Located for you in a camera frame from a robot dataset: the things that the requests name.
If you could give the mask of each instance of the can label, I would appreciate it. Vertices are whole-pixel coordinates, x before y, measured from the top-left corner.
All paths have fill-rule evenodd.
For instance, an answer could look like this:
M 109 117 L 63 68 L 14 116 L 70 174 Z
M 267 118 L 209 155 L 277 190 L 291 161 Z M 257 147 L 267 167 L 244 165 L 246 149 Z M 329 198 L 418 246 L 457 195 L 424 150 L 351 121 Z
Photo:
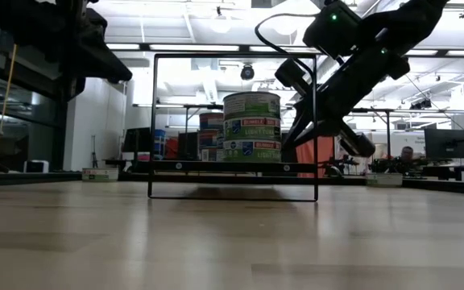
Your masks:
M 225 135 L 223 134 L 223 130 L 219 130 L 217 132 L 217 139 L 216 139 L 216 147 L 217 149 L 223 149 L 223 142 L 225 141 Z
M 206 113 L 200 115 L 200 129 L 223 129 L 223 114 L 222 113 Z
M 203 149 L 201 150 L 201 161 L 204 162 L 221 162 L 223 161 L 222 149 Z
M 280 142 L 263 140 L 225 141 L 225 161 L 280 162 Z
M 224 122 L 225 140 L 265 139 L 280 141 L 277 118 L 233 118 Z
M 198 144 L 200 149 L 218 146 L 218 130 L 201 130 L 198 133 Z
M 280 97 L 271 93 L 240 93 L 224 100 L 225 120 L 241 117 L 280 118 Z

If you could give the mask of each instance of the computer monitor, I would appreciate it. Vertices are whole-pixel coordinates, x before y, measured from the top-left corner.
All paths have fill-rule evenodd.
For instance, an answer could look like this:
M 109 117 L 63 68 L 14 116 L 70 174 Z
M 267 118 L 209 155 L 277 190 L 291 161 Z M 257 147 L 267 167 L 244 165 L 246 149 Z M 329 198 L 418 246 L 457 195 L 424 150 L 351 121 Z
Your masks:
M 464 130 L 425 129 L 424 133 L 428 159 L 464 158 Z
M 198 133 L 178 134 L 178 154 L 179 160 L 198 160 Z
M 132 128 L 126 130 L 125 144 L 123 152 L 135 152 L 135 136 L 139 134 L 139 143 L 137 152 L 149 152 L 151 148 L 151 130 L 150 127 Z

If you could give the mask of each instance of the blue label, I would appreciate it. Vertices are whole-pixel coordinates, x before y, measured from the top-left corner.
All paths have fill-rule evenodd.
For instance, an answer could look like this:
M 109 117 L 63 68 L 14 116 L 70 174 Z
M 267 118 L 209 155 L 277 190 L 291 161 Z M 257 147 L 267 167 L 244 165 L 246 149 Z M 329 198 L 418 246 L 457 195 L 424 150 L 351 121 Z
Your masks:
M 241 120 L 236 120 L 232 122 L 232 133 L 237 134 L 241 132 Z
M 254 143 L 253 142 L 243 142 L 242 143 L 242 154 L 244 156 L 249 156 L 254 154 Z

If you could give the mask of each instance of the white box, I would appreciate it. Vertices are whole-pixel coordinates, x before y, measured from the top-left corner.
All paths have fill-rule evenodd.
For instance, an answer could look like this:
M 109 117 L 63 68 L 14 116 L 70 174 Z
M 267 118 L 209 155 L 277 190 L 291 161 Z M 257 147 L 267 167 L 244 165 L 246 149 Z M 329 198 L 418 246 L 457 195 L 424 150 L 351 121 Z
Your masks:
M 109 182 L 117 181 L 119 170 L 117 168 L 83 168 L 81 179 L 83 181 Z
M 368 173 L 367 186 L 373 187 L 401 187 L 401 173 Z

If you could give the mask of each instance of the wooden table surface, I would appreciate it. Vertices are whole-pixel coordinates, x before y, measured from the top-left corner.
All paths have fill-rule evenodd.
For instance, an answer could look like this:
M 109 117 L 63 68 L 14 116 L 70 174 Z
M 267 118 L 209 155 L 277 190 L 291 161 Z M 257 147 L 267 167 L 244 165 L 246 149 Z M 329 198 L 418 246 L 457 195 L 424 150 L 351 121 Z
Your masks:
M 464 195 L 320 187 L 318 203 L 149 200 L 145 183 L 0 187 L 0 290 L 464 289 Z M 312 195 L 157 184 L 155 193 Z

